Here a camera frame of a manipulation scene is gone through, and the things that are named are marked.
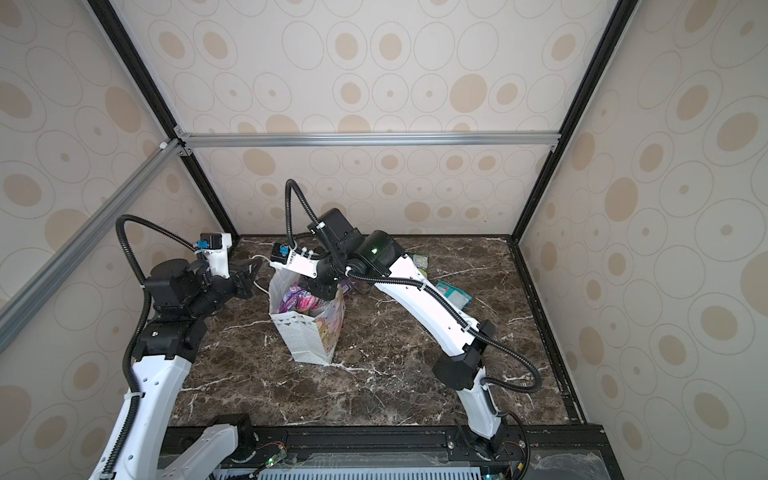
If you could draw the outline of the large purple snack bag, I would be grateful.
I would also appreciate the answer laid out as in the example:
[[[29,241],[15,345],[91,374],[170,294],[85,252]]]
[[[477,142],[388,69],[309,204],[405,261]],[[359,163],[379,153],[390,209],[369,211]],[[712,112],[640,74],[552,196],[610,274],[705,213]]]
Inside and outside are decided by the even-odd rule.
[[[315,297],[309,291],[294,283],[284,294],[277,313],[297,312],[303,315],[310,315],[312,311],[324,305],[324,300]]]

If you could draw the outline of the white paper gift bag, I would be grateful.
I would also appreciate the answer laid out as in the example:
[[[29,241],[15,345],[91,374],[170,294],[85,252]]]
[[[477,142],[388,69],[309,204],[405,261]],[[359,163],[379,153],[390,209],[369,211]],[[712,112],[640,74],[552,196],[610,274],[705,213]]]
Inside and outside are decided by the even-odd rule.
[[[277,309],[287,289],[294,283],[305,289],[309,279],[287,269],[272,269],[273,274],[266,290],[269,296],[268,313],[293,360],[299,363],[330,365],[340,338],[345,313],[345,295],[340,284],[335,298],[324,300],[325,305],[312,311],[310,315],[297,312],[278,314]]]

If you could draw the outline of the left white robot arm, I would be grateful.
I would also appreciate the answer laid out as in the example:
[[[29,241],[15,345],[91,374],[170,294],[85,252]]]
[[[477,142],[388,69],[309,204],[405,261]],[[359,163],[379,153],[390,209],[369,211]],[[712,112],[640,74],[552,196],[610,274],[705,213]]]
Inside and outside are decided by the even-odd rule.
[[[217,417],[167,467],[159,458],[175,401],[195,362],[206,320],[232,298],[249,299],[261,260],[230,264],[226,276],[207,261],[156,265],[143,283],[150,300],[123,359],[129,390],[94,479],[206,479],[225,460],[251,459],[258,436],[245,414]]]

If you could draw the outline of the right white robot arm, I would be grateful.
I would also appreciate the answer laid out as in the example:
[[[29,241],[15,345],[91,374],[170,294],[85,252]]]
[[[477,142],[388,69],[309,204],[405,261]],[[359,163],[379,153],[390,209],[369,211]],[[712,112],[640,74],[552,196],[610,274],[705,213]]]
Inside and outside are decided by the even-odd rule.
[[[310,219],[309,231],[320,241],[324,255],[317,260],[315,271],[301,278],[300,285],[329,300],[339,283],[354,279],[396,300],[442,349],[434,375],[457,392],[470,430],[487,441],[494,439],[502,421],[481,386],[484,347],[476,337],[477,322],[450,304],[389,234],[376,230],[364,236],[336,208]]]

